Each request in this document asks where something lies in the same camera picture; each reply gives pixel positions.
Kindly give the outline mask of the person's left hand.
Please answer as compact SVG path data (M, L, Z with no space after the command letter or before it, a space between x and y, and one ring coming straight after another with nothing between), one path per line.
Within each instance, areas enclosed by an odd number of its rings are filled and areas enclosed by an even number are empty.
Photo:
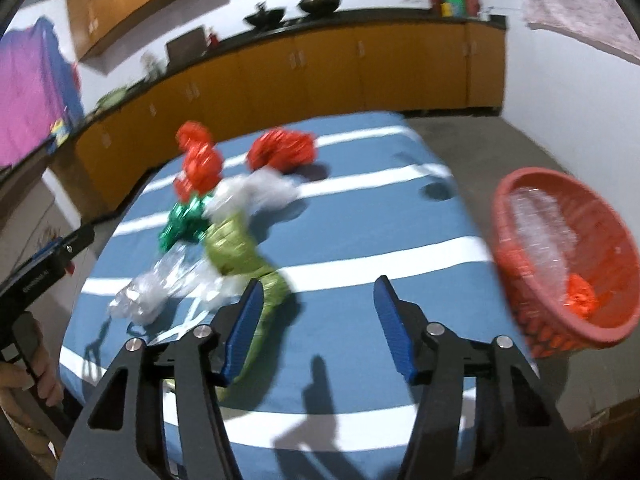
M63 400L63 388L55 373L47 348L40 344L30 361L32 373L16 364L1 364L1 390L26 390L36 386L37 396L47 406L58 405Z

